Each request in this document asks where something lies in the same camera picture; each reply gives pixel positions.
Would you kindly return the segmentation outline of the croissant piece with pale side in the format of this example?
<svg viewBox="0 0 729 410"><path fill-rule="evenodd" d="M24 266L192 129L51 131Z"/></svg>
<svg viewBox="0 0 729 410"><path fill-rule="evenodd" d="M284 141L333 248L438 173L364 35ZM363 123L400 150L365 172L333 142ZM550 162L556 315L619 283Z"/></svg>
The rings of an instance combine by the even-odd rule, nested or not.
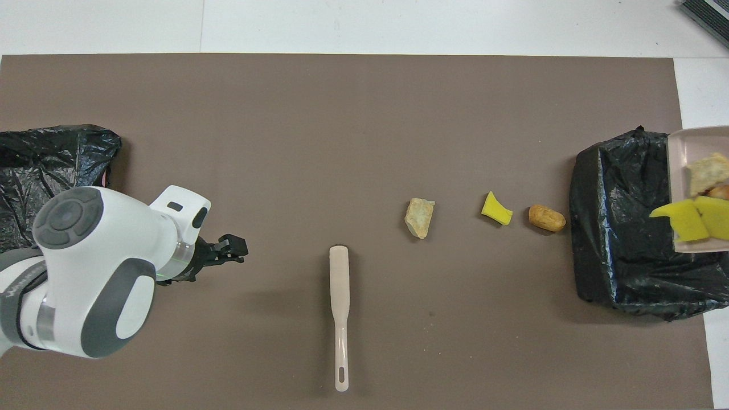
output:
<svg viewBox="0 0 729 410"><path fill-rule="evenodd" d="M705 158L688 163L689 195L703 194L729 180L729 158L721 153L711 153Z"/></svg>

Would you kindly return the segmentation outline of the large brown table mat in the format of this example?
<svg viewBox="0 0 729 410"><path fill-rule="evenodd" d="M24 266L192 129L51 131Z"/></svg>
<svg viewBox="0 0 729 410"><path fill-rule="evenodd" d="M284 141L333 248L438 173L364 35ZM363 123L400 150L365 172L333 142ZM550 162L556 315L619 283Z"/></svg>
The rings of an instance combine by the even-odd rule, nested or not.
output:
<svg viewBox="0 0 729 410"><path fill-rule="evenodd" d="M0 130L122 137L115 190L208 198L202 236L245 263L159 286L104 360L11 350L0 410L567 410L712 407L702 317L578 298L576 155L682 127L669 59L5 55ZM492 190L510 225L481 215ZM436 202L426 239L411 198ZM335 388L330 248L349 250L349 389Z"/></svg>

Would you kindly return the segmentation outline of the grey ribbed panel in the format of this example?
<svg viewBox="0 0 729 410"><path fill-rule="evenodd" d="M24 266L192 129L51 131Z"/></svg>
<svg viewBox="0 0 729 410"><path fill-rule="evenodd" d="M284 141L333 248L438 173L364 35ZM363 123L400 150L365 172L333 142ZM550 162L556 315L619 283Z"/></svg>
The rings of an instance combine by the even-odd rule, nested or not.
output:
<svg viewBox="0 0 729 410"><path fill-rule="evenodd" d="M729 49L729 0L679 0L678 7Z"/></svg>

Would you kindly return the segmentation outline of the small yellow sponge wedge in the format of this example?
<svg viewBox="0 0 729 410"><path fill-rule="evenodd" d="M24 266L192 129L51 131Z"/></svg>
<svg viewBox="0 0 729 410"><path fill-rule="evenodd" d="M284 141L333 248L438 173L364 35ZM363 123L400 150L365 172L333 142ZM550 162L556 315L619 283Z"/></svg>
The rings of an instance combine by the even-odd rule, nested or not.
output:
<svg viewBox="0 0 729 410"><path fill-rule="evenodd" d="M501 226L508 226L511 223L513 211L503 206L495 197L494 192L490 190L485 197L481 215L491 218Z"/></svg>

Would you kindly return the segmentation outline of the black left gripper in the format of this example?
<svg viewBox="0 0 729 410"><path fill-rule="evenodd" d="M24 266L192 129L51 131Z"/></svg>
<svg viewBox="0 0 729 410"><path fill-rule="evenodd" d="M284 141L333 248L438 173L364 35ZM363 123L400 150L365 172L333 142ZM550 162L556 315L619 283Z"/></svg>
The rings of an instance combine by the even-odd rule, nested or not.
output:
<svg viewBox="0 0 729 410"><path fill-rule="evenodd" d="M216 243L198 239L195 244L182 244L172 259L157 272L157 285L169 286L174 282L195 282L203 268L218 267L224 263L243 263L248 254L245 239L226 234Z"/></svg>

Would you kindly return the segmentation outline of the beige brush with black bristles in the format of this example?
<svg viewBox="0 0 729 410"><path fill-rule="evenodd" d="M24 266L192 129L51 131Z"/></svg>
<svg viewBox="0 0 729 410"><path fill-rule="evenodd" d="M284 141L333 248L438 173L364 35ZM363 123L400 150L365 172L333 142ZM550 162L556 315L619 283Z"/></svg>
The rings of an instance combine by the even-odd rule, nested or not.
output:
<svg viewBox="0 0 729 410"><path fill-rule="evenodd" d="M346 392L349 389L350 264L349 250L344 245L330 248L330 304L335 324L335 388Z"/></svg>

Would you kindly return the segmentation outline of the pale torn bread chunk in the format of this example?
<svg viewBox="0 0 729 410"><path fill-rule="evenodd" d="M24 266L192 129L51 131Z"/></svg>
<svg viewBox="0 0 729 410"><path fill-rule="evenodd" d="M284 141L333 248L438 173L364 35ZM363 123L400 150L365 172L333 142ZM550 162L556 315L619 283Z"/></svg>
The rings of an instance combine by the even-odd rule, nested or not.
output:
<svg viewBox="0 0 729 410"><path fill-rule="evenodd" d="M427 238L435 205L436 202L425 198L411 198L409 200L404 223L412 236L417 239Z"/></svg>

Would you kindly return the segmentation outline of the black bag lined bin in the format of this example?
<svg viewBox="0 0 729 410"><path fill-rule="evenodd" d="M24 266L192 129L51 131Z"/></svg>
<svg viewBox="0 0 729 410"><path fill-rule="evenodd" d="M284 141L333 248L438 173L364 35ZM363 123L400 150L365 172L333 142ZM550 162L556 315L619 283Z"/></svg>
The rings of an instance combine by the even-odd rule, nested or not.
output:
<svg viewBox="0 0 729 410"><path fill-rule="evenodd" d="M91 124L0 132L0 253L36 247L34 219L55 195L106 187L121 148L117 133Z"/></svg>
<svg viewBox="0 0 729 410"><path fill-rule="evenodd" d="M666 321L729 306L729 252L678 253L667 218L667 134L643 127L581 151L568 193L576 293Z"/></svg>

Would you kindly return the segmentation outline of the brown bread roll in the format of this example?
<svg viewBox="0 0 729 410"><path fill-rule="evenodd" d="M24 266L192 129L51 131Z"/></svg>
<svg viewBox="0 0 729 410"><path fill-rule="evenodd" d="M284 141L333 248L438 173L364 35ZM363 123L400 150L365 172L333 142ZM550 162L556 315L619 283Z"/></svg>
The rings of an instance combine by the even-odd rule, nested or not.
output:
<svg viewBox="0 0 729 410"><path fill-rule="evenodd" d="M552 233L558 233L567 225L562 213L541 204L534 204L528 210L528 219L532 226Z"/></svg>

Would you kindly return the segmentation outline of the beige plastic dustpan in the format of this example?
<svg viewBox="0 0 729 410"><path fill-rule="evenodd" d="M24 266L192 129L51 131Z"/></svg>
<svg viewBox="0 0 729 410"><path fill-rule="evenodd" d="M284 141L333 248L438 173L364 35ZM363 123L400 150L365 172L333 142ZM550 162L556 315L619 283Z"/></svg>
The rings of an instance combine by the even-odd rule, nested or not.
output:
<svg viewBox="0 0 729 410"><path fill-rule="evenodd" d="M685 128L667 136L667 174L671 187L671 201L691 198L688 166L712 153L721 153L729 159L729 126ZM729 252L729 241L709 238L698 241L680 241L673 233L673 248L679 253Z"/></svg>

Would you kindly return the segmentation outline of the notched yellow sponge piece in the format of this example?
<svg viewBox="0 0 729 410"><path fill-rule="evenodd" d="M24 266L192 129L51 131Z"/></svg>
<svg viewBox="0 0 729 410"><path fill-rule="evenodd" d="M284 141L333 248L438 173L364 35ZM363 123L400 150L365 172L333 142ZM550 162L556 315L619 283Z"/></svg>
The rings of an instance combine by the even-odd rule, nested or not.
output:
<svg viewBox="0 0 729 410"><path fill-rule="evenodd" d="M692 198L655 208L649 213L649 217L669 218L669 224L677 235L677 241L700 241L709 238L709 231Z"/></svg>

